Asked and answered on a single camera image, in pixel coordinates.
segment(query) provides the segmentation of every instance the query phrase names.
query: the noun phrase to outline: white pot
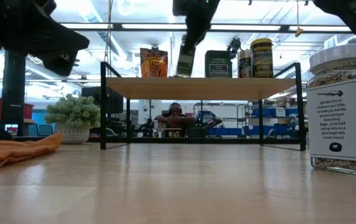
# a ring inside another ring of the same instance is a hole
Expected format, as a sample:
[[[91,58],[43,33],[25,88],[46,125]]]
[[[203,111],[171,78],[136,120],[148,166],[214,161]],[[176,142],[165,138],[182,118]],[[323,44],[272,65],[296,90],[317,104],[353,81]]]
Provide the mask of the white pot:
[[[88,128],[70,128],[59,122],[55,124],[55,133],[63,134],[62,144],[84,144],[90,138]]]

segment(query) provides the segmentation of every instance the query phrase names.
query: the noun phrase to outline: snack bag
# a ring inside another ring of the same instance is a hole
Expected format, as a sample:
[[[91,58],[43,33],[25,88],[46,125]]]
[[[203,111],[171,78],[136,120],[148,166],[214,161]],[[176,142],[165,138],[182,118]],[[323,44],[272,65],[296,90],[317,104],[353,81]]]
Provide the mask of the snack bag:
[[[168,53],[158,48],[141,48],[141,72],[143,78],[167,77]]]

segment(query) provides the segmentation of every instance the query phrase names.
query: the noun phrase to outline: glass jar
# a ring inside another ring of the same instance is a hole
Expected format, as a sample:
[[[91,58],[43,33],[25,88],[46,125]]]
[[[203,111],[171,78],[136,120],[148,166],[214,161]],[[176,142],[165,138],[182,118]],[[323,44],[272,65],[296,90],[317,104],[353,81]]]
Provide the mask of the glass jar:
[[[310,58],[307,83],[311,165],[356,175],[356,44]]]

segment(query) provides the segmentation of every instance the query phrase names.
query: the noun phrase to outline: green plant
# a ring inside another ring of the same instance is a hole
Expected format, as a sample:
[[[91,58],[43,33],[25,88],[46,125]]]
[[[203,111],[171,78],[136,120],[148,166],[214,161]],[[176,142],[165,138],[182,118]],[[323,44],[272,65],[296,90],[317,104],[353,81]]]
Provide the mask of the green plant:
[[[74,98],[68,94],[55,105],[47,106],[48,124],[62,123],[70,128],[98,128],[100,126],[100,109],[93,104],[92,97]]]

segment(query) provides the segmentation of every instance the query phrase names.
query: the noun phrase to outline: cloth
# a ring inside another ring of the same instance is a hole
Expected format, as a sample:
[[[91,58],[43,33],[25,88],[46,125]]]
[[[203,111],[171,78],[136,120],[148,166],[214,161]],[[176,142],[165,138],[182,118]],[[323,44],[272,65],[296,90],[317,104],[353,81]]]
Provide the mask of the cloth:
[[[63,134],[53,134],[40,141],[0,141],[0,167],[55,152],[60,147],[62,139]]]

